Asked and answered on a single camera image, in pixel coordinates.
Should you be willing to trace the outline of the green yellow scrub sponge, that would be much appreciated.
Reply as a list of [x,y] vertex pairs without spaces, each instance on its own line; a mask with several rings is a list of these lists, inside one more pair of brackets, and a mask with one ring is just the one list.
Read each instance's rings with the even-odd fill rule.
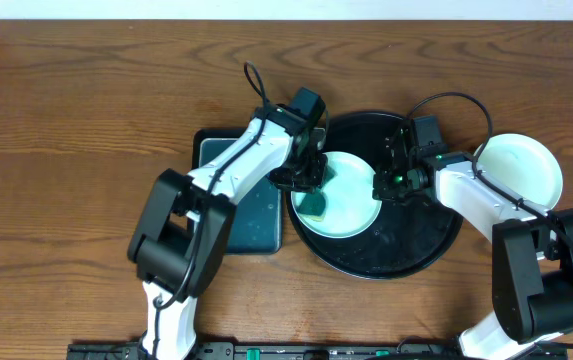
[[321,191],[306,193],[296,206],[297,213],[302,218],[321,222],[324,219],[327,208],[327,199]]

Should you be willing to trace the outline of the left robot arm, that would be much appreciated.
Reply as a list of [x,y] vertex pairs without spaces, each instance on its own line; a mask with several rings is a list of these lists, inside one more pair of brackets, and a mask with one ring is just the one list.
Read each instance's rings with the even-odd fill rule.
[[148,301],[141,358],[184,359],[193,350],[197,300],[221,266],[238,204],[257,183],[268,179],[287,192],[321,188],[327,130],[317,124],[327,114],[324,105],[266,105],[213,160],[156,179],[127,251]]

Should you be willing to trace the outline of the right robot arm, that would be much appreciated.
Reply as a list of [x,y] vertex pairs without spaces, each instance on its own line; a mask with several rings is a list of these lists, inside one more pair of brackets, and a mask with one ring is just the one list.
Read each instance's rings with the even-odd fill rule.
[[572,349],[573,209],[555,212],[492,177],[473,153],[451,152],[437,130],[401,128],[374,176],[377,200],[424,197],[473,225],[492,245],[493,311],[458,337],[463,356],[517,359],[536,348]]

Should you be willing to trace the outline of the pale green plate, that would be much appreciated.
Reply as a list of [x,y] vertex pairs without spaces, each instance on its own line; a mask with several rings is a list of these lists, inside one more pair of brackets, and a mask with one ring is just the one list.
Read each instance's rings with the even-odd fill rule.
[[311,193],[292,192],[290,201],[295,218],[308,231],[325,238],[343,239],[358,235],[374,223],[382,202],[373,198],[372,167],[360,157],[340,151],[325,153],[328,169],[334,177],[319,193],[324,196],[324,210],[311,213],[311,201],[301,208]]
[[563,191],[561,167],[537,140],[522,134],[493,136],[478,160],[484,176],[512,197],[520,197],[548,209],[559,202]]

